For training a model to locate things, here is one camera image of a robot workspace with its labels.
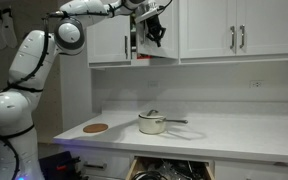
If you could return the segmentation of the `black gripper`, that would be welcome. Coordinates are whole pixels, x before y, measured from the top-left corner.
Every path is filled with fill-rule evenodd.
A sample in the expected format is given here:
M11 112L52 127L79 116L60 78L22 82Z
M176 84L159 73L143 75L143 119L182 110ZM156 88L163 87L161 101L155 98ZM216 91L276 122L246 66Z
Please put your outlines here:
M157 15L153 15L146 20L146 24L148 26L148 32L151 35L158 35L156 36L156 44L157 47L161 47L161 39L164 37L166 28L161 26L159 17Z

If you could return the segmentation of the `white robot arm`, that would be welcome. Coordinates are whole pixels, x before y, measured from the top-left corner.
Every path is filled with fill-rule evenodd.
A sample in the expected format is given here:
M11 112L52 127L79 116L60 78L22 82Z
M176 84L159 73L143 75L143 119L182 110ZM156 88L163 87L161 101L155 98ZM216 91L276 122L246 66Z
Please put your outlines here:
M158 15L165 9L156 0L71 0L58 11L53 32L33 30L20 45L0 91L0 180L44 180L38 158L37 131L32 112L37 108L57 55L77 55L85 45L84 30L105 19L133 14L137 23L153 25L151 40L159 43Z

